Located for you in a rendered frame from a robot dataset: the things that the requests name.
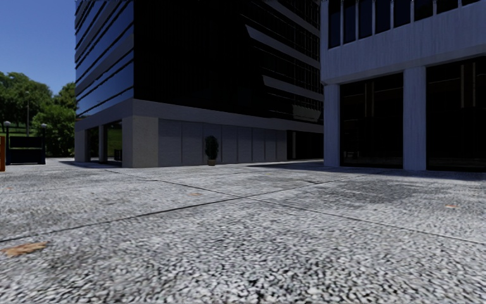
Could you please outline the potted green shrub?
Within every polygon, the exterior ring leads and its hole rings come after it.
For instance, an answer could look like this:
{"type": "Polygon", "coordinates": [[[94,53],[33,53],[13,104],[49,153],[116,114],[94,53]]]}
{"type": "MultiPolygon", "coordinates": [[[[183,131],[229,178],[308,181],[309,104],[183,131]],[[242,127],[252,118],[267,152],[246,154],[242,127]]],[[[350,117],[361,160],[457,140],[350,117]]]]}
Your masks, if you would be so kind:
{"type": "Polygon", "coordinates": [[[218,140],[215,136],[205,137],[205,154],[208,158],[207,164],[209,166],[216,165],[216,159],[219,152],[218,140]]]}

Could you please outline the glass tower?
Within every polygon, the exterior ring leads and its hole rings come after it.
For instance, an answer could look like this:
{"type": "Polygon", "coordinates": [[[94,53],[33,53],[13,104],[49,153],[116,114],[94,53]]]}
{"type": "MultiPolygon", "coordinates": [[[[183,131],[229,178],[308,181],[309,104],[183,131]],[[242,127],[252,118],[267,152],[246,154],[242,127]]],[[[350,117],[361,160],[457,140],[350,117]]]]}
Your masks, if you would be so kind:
{"type": "Polygon", "coordinates": [[[75,0],[75,159],[323,156],[320,0],[75,0]]]}

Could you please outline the pale concrete building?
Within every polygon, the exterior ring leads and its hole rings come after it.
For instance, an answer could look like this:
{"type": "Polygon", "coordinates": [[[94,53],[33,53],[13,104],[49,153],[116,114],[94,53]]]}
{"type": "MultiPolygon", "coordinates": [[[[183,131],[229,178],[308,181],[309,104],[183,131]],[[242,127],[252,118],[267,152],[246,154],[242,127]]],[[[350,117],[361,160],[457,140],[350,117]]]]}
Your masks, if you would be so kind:
{"type": "Polygon", "coordinates": [[[486,172],[486,0],[323,0],[328,166],[486,172]]]}

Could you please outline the trees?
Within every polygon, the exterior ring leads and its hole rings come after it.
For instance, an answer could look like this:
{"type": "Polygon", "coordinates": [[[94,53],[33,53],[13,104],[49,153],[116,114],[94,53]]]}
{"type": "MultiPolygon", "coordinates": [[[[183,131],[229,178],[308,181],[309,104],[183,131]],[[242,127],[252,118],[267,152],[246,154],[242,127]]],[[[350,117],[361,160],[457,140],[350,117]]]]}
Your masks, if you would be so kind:
{"type": "Polygon", "coordinates": [[[54,94],[47,85],[22,73],[0,72],[0,134],[6,133],[3,125],[5,121],[25,128],[25,91],[30,93],[30,136],[41,136],[41,124],[47,124],[47,155],[73,155],[77,110],[73,82],[65,84],[59,93],[54,94]]]}

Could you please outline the dark stairway railing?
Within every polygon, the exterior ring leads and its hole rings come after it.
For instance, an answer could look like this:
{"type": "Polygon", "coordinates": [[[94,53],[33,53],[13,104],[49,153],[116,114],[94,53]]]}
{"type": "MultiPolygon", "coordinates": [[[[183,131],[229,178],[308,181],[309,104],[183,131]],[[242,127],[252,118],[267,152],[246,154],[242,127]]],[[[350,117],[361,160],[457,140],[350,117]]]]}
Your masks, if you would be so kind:
{"type": "Polygon", "coordinates": [[[47,124],[42,123],[40,125],[42,127],[41,137],[10,136],[9,127],[11,123],[5,121],[3,125],[6,127],[6,165],[22,163],[46,164],[45,140],[47,124]]]}

